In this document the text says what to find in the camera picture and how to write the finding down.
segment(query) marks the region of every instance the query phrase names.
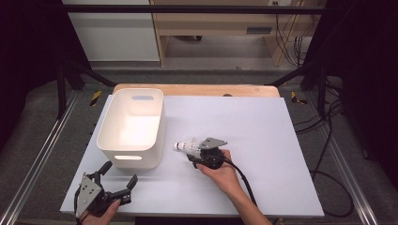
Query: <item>metal frame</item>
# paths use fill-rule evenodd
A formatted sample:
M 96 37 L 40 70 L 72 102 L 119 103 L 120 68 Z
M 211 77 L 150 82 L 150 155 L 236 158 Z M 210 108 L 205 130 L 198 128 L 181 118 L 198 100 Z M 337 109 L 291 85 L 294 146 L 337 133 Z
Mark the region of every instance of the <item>metal frame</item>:
M 310 106 L 312 107 L 314 113 L 317 113 L 317 107 L 315 106 L 316 103 L 316 96 L 313 92 L 304 92 L 305 97 L 308 99 Z M 328 123 L 322 126 L 322 134 L 325 140 L 328 138 L 330 131 L 330 127 Z M 366 225 L 377 225 L 377 219 L 375 217 L 375 213 L 373 212 L 370 204 L 366 200 L 365 195 L 360 188 L 360 184 L 358 183 L 355 175 L 352 173 L 350 167 L 348 166 L 347 161 L 344 158 L 342 151 L 339 148 L 336 140 L 333 138 L 331 134 L 330 141 L 329 141 L 329 150 L 331 156 L 336 164 L 337 170 L 339 174 L 342 176 L 345 186 L 347 187 L 348 191 L 350 192 L 354 204 L 357 208 L 358 215 L 362 220 L 363 224 Z
M 24 178 L 23 183 L 21 184 L 11 203 L 8 205 L 7 210 L 1 216 L 0 224 L 12 225 L 17 220 L 17 217 L 21 213 L 21 210 L 23 209 L 23 206 L 28 199 L 30 192 L 38 181 L 41 170 L 44 168 L 44 165 L 49 155 L 53 151 L 59 135 L 61 134 L 65 124 L 67 123 L 71 112 L 73 111 L 79 95 L 80 91 L 72 91 L 72 95 L 69 97 L 69 106 L 66 108 L 66 111 L 62 118 L 56 120 L 52 131 L 47 137 L 46 142 L 41 147 L 41 150 L 38 153 L 38 156 L 36 157 L 35 162 L 31 166 L 26 177 Z

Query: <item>storage bin handle cutout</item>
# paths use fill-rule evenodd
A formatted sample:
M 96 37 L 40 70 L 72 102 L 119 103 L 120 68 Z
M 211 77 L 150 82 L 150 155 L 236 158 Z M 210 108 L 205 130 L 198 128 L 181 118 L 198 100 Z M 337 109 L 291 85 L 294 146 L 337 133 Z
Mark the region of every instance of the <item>storage bin handle cutout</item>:
M 154 100 L 152 96 L 132 96 L 133 100 Z
M 118 160 L 141 160 L 141 159 L 143 159 L 142 157 L 138 157 L 138 156 L 115 156 L 115 158 Z

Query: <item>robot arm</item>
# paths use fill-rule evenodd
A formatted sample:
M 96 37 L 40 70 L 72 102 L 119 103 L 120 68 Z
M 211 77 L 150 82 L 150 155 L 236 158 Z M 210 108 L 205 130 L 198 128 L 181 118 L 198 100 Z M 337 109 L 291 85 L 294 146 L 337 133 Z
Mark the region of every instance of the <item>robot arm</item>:
M 135 174 L 127 188 L 115 193 L 105 191 L 100 183 L 100 176 L 108 172 L 112 167 L 112 162 L 107 161 L 97 172 L 92 174 L 84 173 L 82 183 L 76 190 L 74 199 L 75 217 L 78 224 L 80 216 L 87 210 L 89 214 L 100 217 L 115 200 L 120 199 L 120 205 L 131 203 L 131 191 L 137 184 L 138 178 Z

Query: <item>black pole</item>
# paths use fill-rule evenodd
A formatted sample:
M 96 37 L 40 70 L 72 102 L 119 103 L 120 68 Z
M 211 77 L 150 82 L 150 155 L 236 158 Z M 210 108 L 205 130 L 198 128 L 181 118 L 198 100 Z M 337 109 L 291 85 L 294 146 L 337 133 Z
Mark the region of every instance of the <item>black pole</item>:
M 187 6 L 187 5 L 43 5 L 51 10 L 84 13 L 216 13 L 216 14 L 298 14 L 324 15 L 338 8 L 324 7 L 253 7 L 253 6 Z

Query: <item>white storage bin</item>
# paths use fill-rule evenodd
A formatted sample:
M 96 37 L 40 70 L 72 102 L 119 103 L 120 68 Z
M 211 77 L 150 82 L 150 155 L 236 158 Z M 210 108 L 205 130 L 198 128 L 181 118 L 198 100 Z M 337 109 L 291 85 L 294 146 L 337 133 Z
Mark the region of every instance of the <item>white storage bin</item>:
M 165 130 L 163 92 L 125 88 L 114 93 L 97 146 L 118 168 L 154 168 L 161 162 Z

